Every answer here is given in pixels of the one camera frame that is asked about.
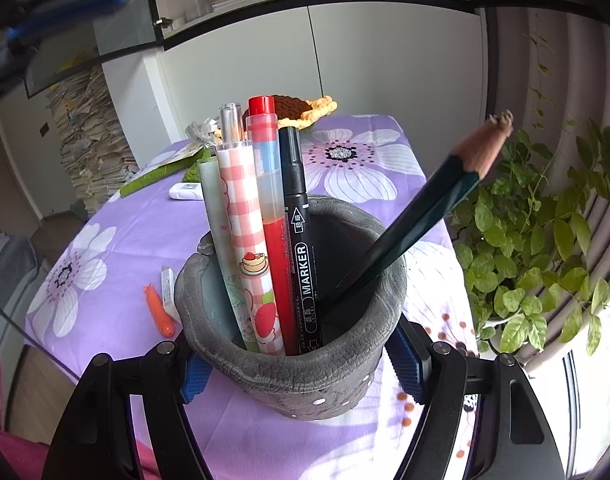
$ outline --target wooden pencil tip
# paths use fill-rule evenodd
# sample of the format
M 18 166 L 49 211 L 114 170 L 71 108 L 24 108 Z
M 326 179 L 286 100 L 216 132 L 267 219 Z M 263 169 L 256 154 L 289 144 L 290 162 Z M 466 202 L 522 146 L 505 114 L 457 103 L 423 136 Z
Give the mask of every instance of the wooden pencil tip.
M 485 177 L 512 133 L 512 121 L 514 117 L 509 110 L 490 116 L 474 133 L 461 140 L 451 153 L 461 158 L 465 171 L 476 171 L 479 178 Z

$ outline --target orange carrot toy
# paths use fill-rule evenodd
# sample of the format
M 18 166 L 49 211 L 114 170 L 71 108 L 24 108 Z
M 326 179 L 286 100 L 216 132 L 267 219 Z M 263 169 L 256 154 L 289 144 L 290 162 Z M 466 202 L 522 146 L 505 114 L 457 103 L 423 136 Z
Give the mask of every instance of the orange carrot toy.
M 145 291 L 145 298 L 147 300 L 147 306 L 149 306 L 149 312 L 151 317 L 154 318 L 156 326 L 159 329 L 161 335 L 165 337 L 171 337 L 174 335 L 176 328 L 174 327 L 174 320 L 165 312 L 163 308 L 163 301 L 160 299 L 156 289 L 151 285 L 143 287 Z

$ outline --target pen holder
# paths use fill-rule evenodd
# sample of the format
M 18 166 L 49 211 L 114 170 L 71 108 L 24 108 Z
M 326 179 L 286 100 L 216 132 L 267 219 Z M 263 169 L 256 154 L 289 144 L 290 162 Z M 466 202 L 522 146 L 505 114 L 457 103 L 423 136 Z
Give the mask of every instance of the pen holder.
M 310 219 L 319 294 L 325 296 L 383 233 L 383 225 L 356 206 L 328 196 L 310 196 Z M 176 280 L 175 303 L 189 345 L 246 393 L 296 420 L 341 415 L 363 398 L 383 346 L 399 320 L 407 277 L 403 258 L 360 294 L 335 309 L 322 325 L 324 346 L 300 356 L 248 352 L 233 342 L 233 314 L 224 289 L 206 275 L 218 265 L 209 238 L 187 260 Z

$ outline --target purple floral tablecloth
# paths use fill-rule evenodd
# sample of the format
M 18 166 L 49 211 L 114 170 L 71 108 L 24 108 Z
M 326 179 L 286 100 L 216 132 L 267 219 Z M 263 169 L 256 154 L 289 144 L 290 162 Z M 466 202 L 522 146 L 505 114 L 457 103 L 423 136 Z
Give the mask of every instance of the purple floral tablecloth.
M 301 137 L 310 193 L 355 203 L 387 226 L 425 182 L 394 118 L 331 116 L 312 130 Z M 150 165 L 180 146 L 173 144 Z M 209 230 L 203 202 L 168 197 L 181 177 L 178 173 L 128 197 L 112 197 L 38 291 L 27 330 L 75 373 L 82 374 L 98 352 L 124 359 L 144 354 L 163 339 L 143 287 L 152 283 L 160 292 L 161 266 L 178 273 Z M 406 316 L 433 339 L 473 354 L 476 341 L 463 273 L 443 222 L 405 260 Z M 149 445 L 142 401 L 132 399 L 136 437 Z M 330 420 L 287 419 L 216 370 L 185 409 L 216 480 L 392 478 L 421 412 L 401 392 L 387 352 L 365 398 Z M 472 399 L 466 399 L 447 479 L 463 477 L 475 410 Z

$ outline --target flower center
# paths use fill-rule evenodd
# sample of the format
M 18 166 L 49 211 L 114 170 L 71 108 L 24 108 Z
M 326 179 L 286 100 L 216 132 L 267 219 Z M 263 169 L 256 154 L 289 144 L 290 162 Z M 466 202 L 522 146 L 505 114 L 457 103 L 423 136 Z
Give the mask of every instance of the flower center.
M 356 158 L 356 146 L 331 146 L 325 149 L 325 156 L 331 160 L 347 162 L 351 158 Z
M 67 280 L 69 279 L 69 276 L 71 275 L 71 264 L 63 267 L 60 272 L 58 273 L 58 276 L 56 277 L 55 283 L 56 283 L 56 287 L 60 288 L 63 285 L 67 285 Z

